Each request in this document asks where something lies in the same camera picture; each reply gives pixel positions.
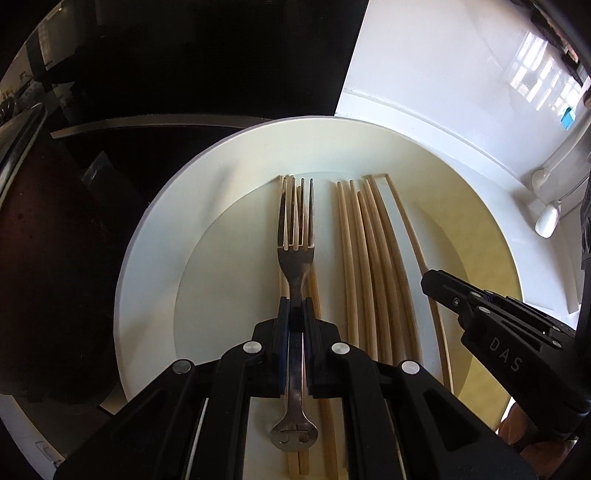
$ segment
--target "metal rivet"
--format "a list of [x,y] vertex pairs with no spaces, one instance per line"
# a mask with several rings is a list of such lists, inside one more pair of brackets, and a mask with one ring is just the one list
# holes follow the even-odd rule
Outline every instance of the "metal rivet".
[[343,342],[333,343],[333,346],[330,347],[330,349],[338,355],[344,355],[346,353],[349,353],[349,350],[351,350],[349,345]]
[[189,360],[177,360],[173,363],[173,372],[183,375],[191,370],[191,362]]
[[416,375],[421,370],[418,363],[407,360],[402,364],[402,371],[409,375]]
[[259,342],[251,340],[250,342],[246,342],[244,345],[242,345],[242,349],[246,353],[258,353],[262,350],[262,345]]

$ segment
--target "plate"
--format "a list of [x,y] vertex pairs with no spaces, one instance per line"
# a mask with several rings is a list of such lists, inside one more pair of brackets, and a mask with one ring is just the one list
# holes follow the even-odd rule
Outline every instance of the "plate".
[[[276,280],[265,280],[260,284],[257,283],[260,279],[255,281],[253,274],[248,277],[248,287],[256,286],[253,287],[256,293],[240,293],[243,290],[239,287],[245,282],[233,284],[237,280],[233,279],[231,272],[237,267],[230,262],[230,256],[225,255],[224,242],[220,242],[213,247],[217,248],[215,256],[225,270],[219,265],[215,269],[213,264],[209,267],[202,265],[203,271],[207,271],[204,278],[216,285],[218,293],[201,299],[199,308],[203,308],[203,316],[198,316],[191,309],[195,303],[191,304],[185,297],[186,290],[193,288],[188,278],[196,274],[190,260],[194,252],[198,255],[210,241],[206,232],[210,228],[214,231],[223,227],[222,213],[238,200],[250,192],[254,197],[266,195],[265,188],[269,188],[270,194],[274,189],[271,182],[281,174],[299,176],[309,172],[313,172],[315,179],[322,177],[321,172],[332,172],[326,174],[326,181],[336,178],[336,174],[340,179],[360,179],[367,174],[389,173],[403,200],[417,205],[440,225],[465,266],[466,261],[470,261],[470,268],[466,267],[469,280],[470,270],[478,271],[479,262],[488,262],[488,265],[494,262],[505,265],[502,271],[506,277],[515,275],[505,278],[505,282],[515,282],[517,274],[508,248],[486,206],[459,175],[421,146],[386,128],[344,118],[305,117],[258,125],[222,140],[185,165],[160,191],[134,233],[119,276],[114,331],[119,372],[128,398],[140,392],[174,360],[181,358],[181,353],[189,353],[192,348],[192,355],[212,359],[224,345],[250,338],[255,322],[275,315]],[[327,195],[334,197],[319,197],[318,204],[336,205],[336,192]],[[275,201],[265,204],[268,210],[260,215],[256,214],[260,210],[252,210],[242,225],[251,223],[256,226],[254,231],[268,228],[272,241],[276,201],[275,194]],[[470,215],[458,214],[461,201],[469,202]],[[333,222],[338,222],[338,215],[332,218]],[[440,223],[440,218],[456,221]],[[484,242],[479,245],[479,255],[471,255],[464,248],[465,242],[463,244],[457,237],[458,232],[465,233],[470,229],[476,229],[480,238],[494,244]],[[265,262],[271,259],[274,255],[272,248],[261,244],[259,247],[263,248],[253,249],[249,229],[242,227],[238,230],[226,241],[239,245],[244,257],[259,255],[260,261],[262,257],[266,258]],[[338,231],[334,225],[332,231]],[[336,274],[334,268],[324,268],[321,264],[330,265],[331,255],[335,261],[338,258],[340,262],[341,258],[338,237],[330,240],[331,235],[334,233],[330,233],[327,227],[323,242],[330,245],[330,252],[322,253],[322,249],[328,250],[328,247],[317,242],[319,284],[325,291],[330,288],[327,286],[336,284],[335,278],[331,278]],[[274,270],[273,279],[277,278],[276,275]],[[220,302],[224,303],[230,293],[238,295],[242,305],[239,312],[232,310],[233,306],[224,306],[226,310],[222,311],[226,312],[226,322],[213,321],[217,317],[212,312],[219,311]],[[321,297],[328,302],[323,304],[326,315],[330,314],[334,319],[344,318],[339,314],[339,309],[344,310],[342,298],[322,291]],[[189,327],[202,326],[199,335],[175,332],[181,322],[181,310],[183,318],[194,322],[187,322]],[[493,410],[505,408],[498,401],[492,407]],[[268,432],[267,426],[261,426],[261,431]]]

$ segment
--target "fork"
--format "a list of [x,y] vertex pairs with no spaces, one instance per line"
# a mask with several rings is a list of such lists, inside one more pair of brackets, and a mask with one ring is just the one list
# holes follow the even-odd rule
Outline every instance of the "fork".
[[290,286],[290,316],[287,361],[287,408],[284,417],[271,429],[271,442],[285,452],[310,448],[318,439],[318,429],[303,409],[304,322],[302,286],[314,260],[314,184],[310,179],[307,222],[304,215],[304,179],[297,194],[296,180],[290,178],[290,205],[287,180],[281,186],[277,231],[277,258]]

